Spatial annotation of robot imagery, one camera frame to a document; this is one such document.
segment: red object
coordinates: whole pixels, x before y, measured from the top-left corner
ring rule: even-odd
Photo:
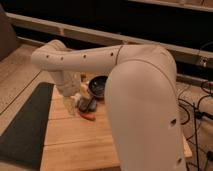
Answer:
[[[89,120],[89,121],[95,121],[96,117],[93,112],[91,113],[82,113],[80,110],[77,111],[77,113],[84,119]]]

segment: dark gray mat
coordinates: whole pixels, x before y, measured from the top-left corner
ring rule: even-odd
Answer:
[[[53,84],[41,83],[0,137],[0,160],[39,169]]]

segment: floor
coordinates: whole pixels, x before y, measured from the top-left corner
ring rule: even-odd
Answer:
[[[33,46],[22,45],[18,51],[11,54],[4,61],[0,62],[0,135],[7,128],[9,123],[14,118],[17,111],[22,107],[29,95],[40,82],[52,82],[48,73],[35,68],[30,62],[30,54],[35,49]],[[181,98],[196,103],[198,99],[205,95],[199,88],[185,83],[177,83],[177,92],[181,93]],[[201,104],[201,110],[213,113],[213,99],[209,98]],[[185,119],[185,113],[180,109],[181,120]],[[194,133],[193,119],[183,126],[183,132],[186,137]],[[208,119],[203,119],[198,131],[199,146],[204,151],[213,150],[213,123]],[[195,146],[189,143],[193,157],[188,159],[188,162],[196,163],[195,161]],[[205,154],[200,150],[201,168],[204,168],[206,158]],[[189,166],[190,171],[195,171],[193,166]],[[4,163],[0,161],[1,171],[26,171],[27,168]],[[104,169],[105,171],[118,171],[119,168]],[[207,171],[213,170],[213,163],[208,163]]]

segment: wire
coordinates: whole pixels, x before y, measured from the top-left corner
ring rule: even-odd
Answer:
[[[203,171],[207,171],[208,163],[209,163],[209,160],[208,160],[208,158],[207,158]]]
[[[193,143],[191,140],[187,140],[188,142],[190,142],[192,145],[196,145],[195,143]],[[200,150],[200,151],[202,151],[204,154],[207,154],[207,152],[203,149],[203,148],[201,148],[201,147],[198,147],[198,149]]]
[[[204,4],[204,2],[205,2],[205,0],[202,0],[202,1],[201,1],[201,3],[200,3],[200,5],[203,5],[203,4]]]
[[[180,92],[180,94],[178,95],[178,99],[180,99],[180,96],[181,96],[184,92],[186,92],[190,87],[191,87],[191,84],[189,84],[185,89],[183,89],[183,90]]]
[[[179,106],[186,112],[186,114],[187,114],[187,119],[184,121],[184,122],[182,122],[181,123],[181,125],[185,125],[185,124],[187,124],[189,121],[190,121],[190,113],[189,113],[189,111],[184,107],[184,106],[182,106],[181,104],[179,104]]]
[[[182,102],[184,102],[184,103],[188,104],[189,106],[191,106],[191,107],[194,109],[193,104],[191,104],[191,103],[190,103],[190,102],[188,102],[187,100],[184,100],[184,99],[178,98],[178,101],[182,101]]]
[[[200,109],[200,103],[205,99],[205,98],[207,98],[207,97],[212,97],[212,95],[210,95],[210,94],[208,94],[208,95],[205,95],[205,96],[203,96],[203,97],[201,97],[200,99],[199,99],[199,101],[198,101],[198,103],[197,103],[197,109],[198,109],[198,111],[200,111],[199,109]]]
[[[208,84],[208,89],[209,89],[209,91],[206,90],[206,88],[205,88],[205,84],[207,84],[207,83],[209,83],[209,84]],[[212,93],[212,84],[211,84],[211,81],[204,81],[204,82],[202,82],[202,83],[201,83],[201,89],[202,89],[205,93],[213,95],[213,93]]]
[[[200,170],[200,159],[199,159],[199,150],[198,150],[198,138],[197,138],[197,119],[195,116],[195,111],[196,109],[194,108],[194,129],[195,129],[195,147],[196,147],[196,159],[197,159],[197,167],[198,171]]]
[[[200,124],[197,126],[197,132],[198,132],[199,129],[200,129],[201,123],[202,123],[202,122],[200,122]],[[186,140],[188,141],[188,140],[192,139],[194,136],[195,136],[195,133],[193,133],[191,136],[189,136],[188,138],[186,138]]]
[[[197,168],[197,169],[199,169],[199,170],[202,170],[201,168],[199,168],[196,164],[194,164],[194,163],[191,163],[191,162],[187,162],[187,165],[190,165],[190,166],[193,166],[193,167],[195,167],[195,168]]]
[[[213,45],[213,41],[203,44],[203,45],[200,47],[197,56],[200,56],[200,51],[203,50],[205,47],[208,47],[209,45]]]

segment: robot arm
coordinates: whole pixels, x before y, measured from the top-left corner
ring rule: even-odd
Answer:
[[[74,95],[74,72],[109,75],[105,102],[123,171],[186,171],[176,99],[176,65],[156,45],[67,51],[52,41],[32,54],[64,96]]]

